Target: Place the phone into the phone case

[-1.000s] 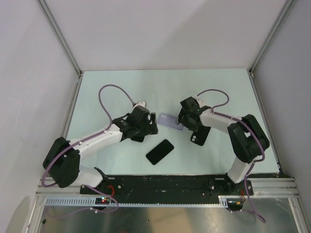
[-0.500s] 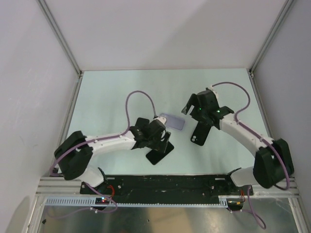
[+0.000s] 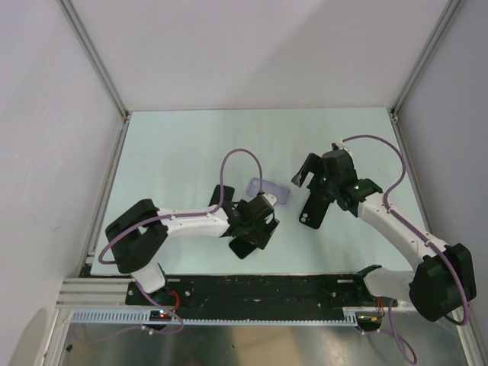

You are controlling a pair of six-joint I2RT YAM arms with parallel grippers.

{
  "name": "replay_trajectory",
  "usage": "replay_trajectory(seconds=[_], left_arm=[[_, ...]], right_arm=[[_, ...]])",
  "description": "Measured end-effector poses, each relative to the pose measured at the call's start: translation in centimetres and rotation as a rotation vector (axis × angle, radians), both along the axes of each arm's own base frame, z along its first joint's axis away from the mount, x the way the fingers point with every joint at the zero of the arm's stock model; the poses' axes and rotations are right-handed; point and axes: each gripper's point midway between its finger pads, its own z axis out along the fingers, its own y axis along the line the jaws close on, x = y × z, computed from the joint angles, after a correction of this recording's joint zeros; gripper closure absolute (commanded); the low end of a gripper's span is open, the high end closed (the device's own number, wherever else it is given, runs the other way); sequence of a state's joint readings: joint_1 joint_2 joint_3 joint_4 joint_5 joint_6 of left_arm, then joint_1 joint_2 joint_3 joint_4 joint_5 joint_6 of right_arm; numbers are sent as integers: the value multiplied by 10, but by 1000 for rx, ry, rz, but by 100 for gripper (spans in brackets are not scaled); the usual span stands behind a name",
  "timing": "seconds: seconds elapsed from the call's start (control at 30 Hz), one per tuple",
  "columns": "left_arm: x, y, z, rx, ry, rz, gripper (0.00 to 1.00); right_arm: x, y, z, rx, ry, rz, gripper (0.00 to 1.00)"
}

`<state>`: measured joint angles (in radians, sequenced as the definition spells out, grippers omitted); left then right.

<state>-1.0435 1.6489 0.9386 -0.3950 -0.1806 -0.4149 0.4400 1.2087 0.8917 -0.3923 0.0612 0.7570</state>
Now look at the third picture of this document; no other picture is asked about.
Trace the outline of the lilac silicone phone case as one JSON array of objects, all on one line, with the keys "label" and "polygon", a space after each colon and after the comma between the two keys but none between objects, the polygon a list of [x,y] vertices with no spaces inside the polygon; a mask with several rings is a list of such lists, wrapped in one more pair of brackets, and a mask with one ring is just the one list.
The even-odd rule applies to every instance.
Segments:
[{"label": "lilac silicone phone case", "polygon": [[274,183],[268,180],[252,178],[246,188],[246,194],[250,197],[256,196],[259,192],[272,194],[277,198],[277,204],[284,206],[287,204],[291,195],[291,189],[282,184]]}]

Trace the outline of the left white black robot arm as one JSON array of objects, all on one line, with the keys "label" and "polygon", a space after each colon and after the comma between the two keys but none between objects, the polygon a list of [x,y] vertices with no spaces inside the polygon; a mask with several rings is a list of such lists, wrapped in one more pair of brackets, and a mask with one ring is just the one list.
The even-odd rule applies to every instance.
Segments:
[{"label": "left white black robot arm", "polygon": [[112,263],[138,283],[150,303],[163,303],[169,286],[154,257],[165,241],[193,236],[230,238],[229,248],[244,259],[270,241],[279,224],[277,202],[274,195],[261,192],[250,201],[219,199],[201,211],[165,212],[152,200],[141,200],[105,229]]}]

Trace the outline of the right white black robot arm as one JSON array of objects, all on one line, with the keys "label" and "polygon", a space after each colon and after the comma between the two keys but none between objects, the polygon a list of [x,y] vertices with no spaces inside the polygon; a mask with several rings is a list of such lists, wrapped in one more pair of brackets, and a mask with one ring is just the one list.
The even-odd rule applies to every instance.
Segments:
[{"label": "right white black robot arm", "polygon": [[425,319],[435,322],[462,308],[470,316],[477,295],[472,255],[461,243],[450,246],[421,231],[388,203],[382,188],[369,178],[360,179],[346,149],[322,156],[309,154],[291,179],[310,192],[300,222],[320,228],[330,204],[373,227],[409,263],[410,271],[391,271],[379,265],[363,270],[363,280],[352,287],[354,300],[371,305],[378,297],[411,303]]}]

